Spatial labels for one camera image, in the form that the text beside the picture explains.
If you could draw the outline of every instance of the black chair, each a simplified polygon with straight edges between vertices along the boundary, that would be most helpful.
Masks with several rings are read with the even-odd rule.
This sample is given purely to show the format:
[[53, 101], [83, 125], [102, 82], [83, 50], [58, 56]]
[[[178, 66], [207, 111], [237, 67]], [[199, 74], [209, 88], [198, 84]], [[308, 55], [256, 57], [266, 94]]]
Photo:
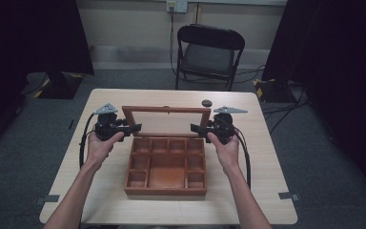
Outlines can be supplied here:
[[236, 31], [191, 24], [177, 32], [179, 45], [175, 89], [179, 73], [198, 75], [227, 81], [232, 89], [245, 40]]

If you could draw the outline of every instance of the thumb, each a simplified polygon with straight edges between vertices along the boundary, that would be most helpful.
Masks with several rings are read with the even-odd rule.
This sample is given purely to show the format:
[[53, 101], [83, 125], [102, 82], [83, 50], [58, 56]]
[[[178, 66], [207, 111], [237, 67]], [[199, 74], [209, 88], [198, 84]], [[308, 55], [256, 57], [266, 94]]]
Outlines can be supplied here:
[[207, 137], [209, 138], [211, 143], [215, 146], [215, 148], [222, 146], [222, 143], [219, 141], [218, 137], [216, 135], [214, 135], [213, 133], [208, 132]]
[[119, 141], [121, 138], [123, 138], [124, 133], [123, 132], [119, 132], [115, 135], [113, 135], [111, 138], [109, 138], [106, 143], [109, 145], [113, 145], [115, 142]]

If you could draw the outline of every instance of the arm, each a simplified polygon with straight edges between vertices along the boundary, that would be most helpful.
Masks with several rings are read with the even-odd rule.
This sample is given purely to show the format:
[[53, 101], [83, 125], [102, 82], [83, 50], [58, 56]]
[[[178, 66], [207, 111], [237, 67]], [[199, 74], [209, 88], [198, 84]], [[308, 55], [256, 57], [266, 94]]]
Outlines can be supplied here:
[[240, 170], [238, 162], [239, 141], [237, 137], [234, 135], [226, 145], [219, 142], [218, 137], [213, 133], [208, 133], [208, 138], [215, 146], [219, 162], [230, 181], [240, 227], [244, 229], [272, 228], [254, 199], [254, 195]]
[[78, 228], [86, 197], [91, 189], [93, 177], [109, 156], [112, 146], [123, 133], [117, 133], [107, 141], [100, 141], [95, 132], [88, 138], [88, 157], [77, 174], [70, 190], [50, 216], [44, 228]]

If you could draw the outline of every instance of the box compartment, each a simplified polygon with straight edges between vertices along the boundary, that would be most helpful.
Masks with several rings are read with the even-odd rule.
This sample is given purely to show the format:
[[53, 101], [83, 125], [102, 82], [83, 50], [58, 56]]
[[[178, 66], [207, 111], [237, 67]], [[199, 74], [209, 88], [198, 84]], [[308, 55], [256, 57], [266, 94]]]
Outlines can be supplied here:
[[[127, 121], [135, 124], [132, 112], [198, 113], [205, 126], [210, 109], [123, 107]], [[135, 133], [127, 169], [125, 192], [143, 196], [205, 196], [207, 174], [204, 139], [196, 134]]]

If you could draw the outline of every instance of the controller cable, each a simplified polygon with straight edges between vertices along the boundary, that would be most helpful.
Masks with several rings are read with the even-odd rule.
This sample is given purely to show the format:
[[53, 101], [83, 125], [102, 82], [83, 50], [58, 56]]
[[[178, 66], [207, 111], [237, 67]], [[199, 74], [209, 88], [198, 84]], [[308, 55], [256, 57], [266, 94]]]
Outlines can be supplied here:
[[248, 182], [249, 188], [251, 188], [251, 161], [249, 159], [248, 146], [246, 145], [245, 136], [243, 136], [242, 132], [239, 129], [237, 129], [236, 127], [234, 127], [234, 128], [238, 132], [240, 132], [240, 134], [243, 137], [243, 139], [242, 139], [242, 137], [240, 137], [240, 135], [238, 133], [235, 133], [237, 139], [239, 139], [239, 142], [242, 145], [243, 153], [245, 154], [245, 161], [246, 161], [246, 180]]
[[79, 168], [82, 168], [82, 165], [84, 164], [84, 158], [85, 158], [84, 152], [85, 152], [86, 138], [88, 137], [88, 135], [91, 132], [93, 132], [93, 131], [91, 131], [91, 132], [87, 133], [89, 123], [91, 122], [91, 119], [93, 117], [94, 117], [94, 113], [92, 113], [91, 116], [89, 116], [88, 122], [86, 123], [85, 130], [84, 130], [83, 135], [82, 135], [81, 143], [79, 143], [79, 145], [80, 145], [80, 149], [79, 149]]
[[248, 145], [246, 144], [245, 136], [242, 134], [242, 132], [237, 129], [234, 125], [228, 124], [223, 118], [214, 117], [214, 120], [218, 120], [221, 123], [225, 124], [227, 128], [234, 128], [236, 132], [234, 134], [236, 135], [237, 139], [239, 140], [240, 144], [242, 145], [243, 153], [245, 155], [245, 161], [246, 161], [246, 181], [248, 183], [249, 188], [251, 189], [251, 161], [248, 153]]

